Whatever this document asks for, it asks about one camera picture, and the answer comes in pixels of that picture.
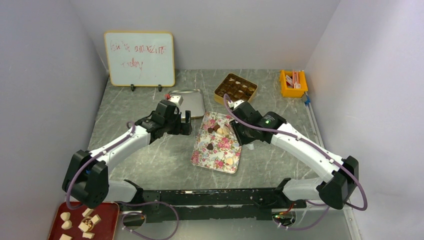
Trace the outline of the metal tongs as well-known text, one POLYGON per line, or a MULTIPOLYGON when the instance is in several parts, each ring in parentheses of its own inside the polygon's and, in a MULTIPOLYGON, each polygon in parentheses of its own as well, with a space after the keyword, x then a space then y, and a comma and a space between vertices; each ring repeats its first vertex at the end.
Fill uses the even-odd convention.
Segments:
POLYGON ((254 144, 253 144, 253 143, 249 143, 249 144, 247 144, 247 145, 246 145, 246 147, 247 147, 249 150, 254 150, 254 149, 255 149, 255 147, 254 147, 254 144))

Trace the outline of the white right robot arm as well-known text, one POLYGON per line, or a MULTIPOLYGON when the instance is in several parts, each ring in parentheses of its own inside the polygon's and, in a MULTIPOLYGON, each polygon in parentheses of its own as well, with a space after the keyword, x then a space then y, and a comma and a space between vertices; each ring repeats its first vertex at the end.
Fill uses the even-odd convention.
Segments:
POLYGON ((318 200, 341 210, 359 186, 359 162, 342 158, 297 131, 285 118, 273 111, 260 114, 244 100, 225 103, 233 120, 230 126, 240 145, 261 141, 279 147, 306 164, 316 174, 311 179, 286 179, 276 189, 275 202, 288 207, 297 200, 318 200))

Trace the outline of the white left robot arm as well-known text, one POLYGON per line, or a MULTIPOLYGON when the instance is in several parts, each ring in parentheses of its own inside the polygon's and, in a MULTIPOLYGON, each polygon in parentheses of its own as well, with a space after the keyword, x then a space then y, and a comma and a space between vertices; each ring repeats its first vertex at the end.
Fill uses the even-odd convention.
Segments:
POLYGON ((164 134, 189 136, 191 112, 187 110, 185 121, 181 120, 182 102, 180 95, 162 99, 148 116, 127 122, 128 130, 110 143, 74 153, 62 184, 66 206, 70 210, 82 206, 94 209, 102 202, 117 202, 130 210, 139 209, 144 190, 130 180, 110 180, 109 175, 119 163, 164 134))

